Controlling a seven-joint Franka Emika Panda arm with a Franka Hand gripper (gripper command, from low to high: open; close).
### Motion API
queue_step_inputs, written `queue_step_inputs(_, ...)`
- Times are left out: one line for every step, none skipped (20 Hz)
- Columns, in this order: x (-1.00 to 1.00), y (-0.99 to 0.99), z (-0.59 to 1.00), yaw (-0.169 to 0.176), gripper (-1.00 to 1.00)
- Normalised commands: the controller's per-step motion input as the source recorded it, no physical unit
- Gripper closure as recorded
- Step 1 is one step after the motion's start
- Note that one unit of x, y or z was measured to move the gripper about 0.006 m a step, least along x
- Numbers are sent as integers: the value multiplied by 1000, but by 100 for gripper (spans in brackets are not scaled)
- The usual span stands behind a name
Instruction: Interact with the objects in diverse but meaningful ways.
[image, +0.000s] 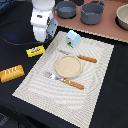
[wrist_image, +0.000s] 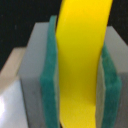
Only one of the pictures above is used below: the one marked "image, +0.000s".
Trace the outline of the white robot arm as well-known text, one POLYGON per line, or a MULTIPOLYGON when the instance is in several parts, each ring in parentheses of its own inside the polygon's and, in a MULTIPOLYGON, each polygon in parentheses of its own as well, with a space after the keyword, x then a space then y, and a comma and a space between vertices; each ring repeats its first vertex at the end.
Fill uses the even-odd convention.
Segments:
POLYGON ((55 0, 32 0, 31 25, 35 39, 44 42, 55 35, 58 22, 54 19, 55 0))

